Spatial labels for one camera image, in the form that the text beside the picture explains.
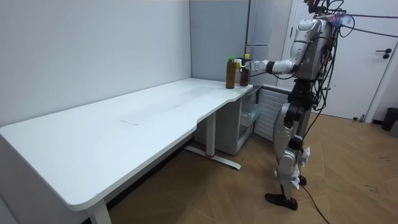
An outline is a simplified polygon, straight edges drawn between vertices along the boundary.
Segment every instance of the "wooden floor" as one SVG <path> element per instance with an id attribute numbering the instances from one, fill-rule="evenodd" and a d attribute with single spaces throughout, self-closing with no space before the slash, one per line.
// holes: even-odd
<path id="1" fill-rule="evenodd" d="M 398 223 L 398 139 L 378 125 L 320 116 L 308 134 L 307 190 L 331 223 Z M 248 139 L 237 171 L 183 151 L 111 211 L 113 224 L 322 224 L 307 193 L 298 210 L 264 200 L 279 193 L 274 152 Z"/>

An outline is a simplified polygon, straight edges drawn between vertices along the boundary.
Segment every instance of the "humanoid robot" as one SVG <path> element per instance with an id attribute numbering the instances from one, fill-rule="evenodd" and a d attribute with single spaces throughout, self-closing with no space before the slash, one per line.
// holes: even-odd
<path id="1" fill-rule="evenodd" d="M 243 68 L 274 75 L 293 74 L 295 78 L 289 103 L 280 109 L 274 125 L 275 175 L 282 194 L 266 194 L 268 202 L 292 210 L 296 210 L 298 204 L 290 190 L 307 184 L 305 177 L 300 175 L 300 166 L 308 158 L 308 151 L 303 149 L 303 137 L 314 104 L 312 86 L 324 75 L 322 68 L 330 61 L 334 33 L 333 25 L 325 20 L 304 19 L 297 27 L 291 58 L 276 62 L 248 61 Z M 298 129 L 300 122 L 305 125 Z"/>

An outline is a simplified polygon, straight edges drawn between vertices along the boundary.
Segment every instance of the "refrigerator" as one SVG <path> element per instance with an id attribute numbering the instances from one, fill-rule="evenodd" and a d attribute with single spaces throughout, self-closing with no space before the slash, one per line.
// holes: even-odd
<path id="1" fill-rule="evenodd" d="M 225 81 L 229 56 L 268 59 L 274 1 L 190 1 L 192 77 Z M 269 75 L 250 79 L 271 83 Z"/>
<path id="2" fill-rule="evenodd" d="M 190 1 L 192 77 L 225 82 L 229 56 L 250 54 L 252 60 L 270 59 L 272 23 L 278 19 L 275 1 Z M 235 82 L 239 83 L 239 79 L 237 72 Z M 282 104 L 264 98 L 264 93 L 273 88 L 262 88 L 275 85 L 275 78 L 259 75 L 251 77 L 249 83 L 254 85 L 252 92 L 225 105 L 216 115 L 216 149 L 228 154 L 237 154 L 253 130 L 272 140 L 275 119 L 270 118 L 275 113 L 267 103 L 272 103 L 272 107 Z M 202 121 L 194 132 L 194 140 L 204 144 L 205 131 L 206 123 Z"/>

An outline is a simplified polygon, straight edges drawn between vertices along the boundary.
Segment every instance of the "white desk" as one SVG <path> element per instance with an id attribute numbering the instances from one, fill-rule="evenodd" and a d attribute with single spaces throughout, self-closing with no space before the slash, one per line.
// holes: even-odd
<path id="1" fill-rule="evenodd" d="M 188 78 L 5 126 L 0 134 L 68 208 L 109 224 L 107 194 L 251 88 Z"/>

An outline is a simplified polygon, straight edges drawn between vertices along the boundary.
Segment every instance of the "bottle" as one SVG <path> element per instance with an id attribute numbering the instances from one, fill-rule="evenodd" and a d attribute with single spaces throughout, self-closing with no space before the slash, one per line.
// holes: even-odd
<path id="1" fill-rule="evenodd" d="M 242 65 L 246 62 L 250 61 L 250 55 L 245 54 L 244 59 L 242 60 Z M 249 70 L 242 68 L 241 69 L 241 81 L 239 82 L 241 86 L 248 86 L 249 85 Z"/>
<path id="2" fill-rule="evenodd" d="M 226 64 L 226 88 L 235 88 L 235 72 L 236 72 L 236 62 L 233 56 L 229 56 L 229 60 Z"/>

